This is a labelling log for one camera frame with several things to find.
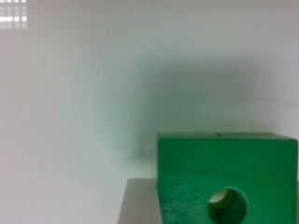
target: circular hole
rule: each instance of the circular hole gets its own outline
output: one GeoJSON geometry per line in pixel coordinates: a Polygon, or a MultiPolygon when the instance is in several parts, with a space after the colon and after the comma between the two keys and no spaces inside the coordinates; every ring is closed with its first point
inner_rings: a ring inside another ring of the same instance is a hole
{"type": "Polygon", "coordinates": [[[237,189],[222,189],[208,202],[208,214],[216,224],[239,224],[247,212],[247,199],[237,189]]]}

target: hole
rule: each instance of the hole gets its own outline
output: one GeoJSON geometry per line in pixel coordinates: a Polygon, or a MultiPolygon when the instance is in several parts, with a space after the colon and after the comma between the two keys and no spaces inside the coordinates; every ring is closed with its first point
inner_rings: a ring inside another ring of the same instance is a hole
{"type": "Polygon", "coordinates": [[[222,189],[208,202],[208,214],[216,224],[239,224],[248,212],[248,201],[237,189],[222,189]]]}

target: green block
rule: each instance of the green block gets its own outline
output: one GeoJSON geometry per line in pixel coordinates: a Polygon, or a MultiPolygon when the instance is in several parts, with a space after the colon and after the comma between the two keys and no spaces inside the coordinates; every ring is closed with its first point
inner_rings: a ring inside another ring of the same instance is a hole
{"type": "Polygon", "coordinates": [[[163,223],[295,224],[297,158],[273,133],[160,133],[163,223]]]}

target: gray surface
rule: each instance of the gray surface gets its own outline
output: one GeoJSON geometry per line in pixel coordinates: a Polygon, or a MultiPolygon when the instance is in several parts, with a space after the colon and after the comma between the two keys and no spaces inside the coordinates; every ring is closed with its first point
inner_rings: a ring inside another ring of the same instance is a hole
{"type": "Polygon", "coordinates": [[[0,17],[18,6],[27,29],[0,29],[0,224],[117,223],[127,179],[156,177],[158,132],[299,139],[298,0],[28,0],[0,17]]]}
{"type": "Polygon", "coordinates": [[[155,179],[128,179],[118,224],[162,224],[155,179]]]}

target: white wall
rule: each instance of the white wall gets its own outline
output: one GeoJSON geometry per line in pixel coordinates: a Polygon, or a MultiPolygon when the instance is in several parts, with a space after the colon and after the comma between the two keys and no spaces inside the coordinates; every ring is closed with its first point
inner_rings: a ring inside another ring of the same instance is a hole
{"type": "Polygon", "coordinates": [[[1,223],[116,223],[126,179],[156,176],[157,132],[299,138],[298,1],[13,4],[27,22],[0,29],[1,223]]]}

